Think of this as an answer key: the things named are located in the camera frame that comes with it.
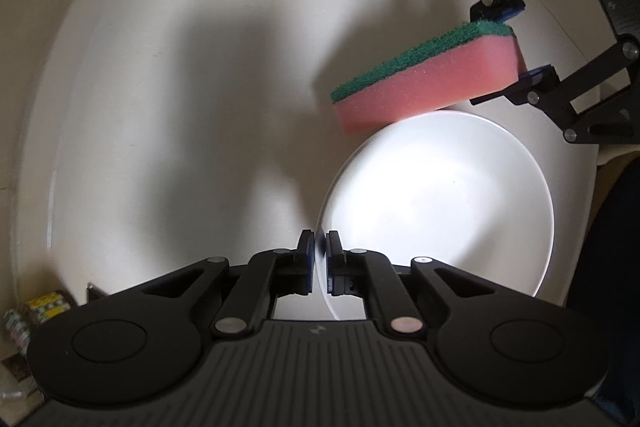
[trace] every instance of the white wall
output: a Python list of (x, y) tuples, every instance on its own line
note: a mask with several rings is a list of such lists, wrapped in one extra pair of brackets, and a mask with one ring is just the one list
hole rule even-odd
[(0, 0), (0, 315), (15, 300), (10, 222), (22, 122), (70, 1)]

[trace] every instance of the pink sponge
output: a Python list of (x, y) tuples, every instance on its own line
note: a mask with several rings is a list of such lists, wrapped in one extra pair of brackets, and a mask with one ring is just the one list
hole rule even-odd
[(526, 71), (511, 27), (477, 21), (425, 42), (331, 93), (345, 133), (495, 92)]

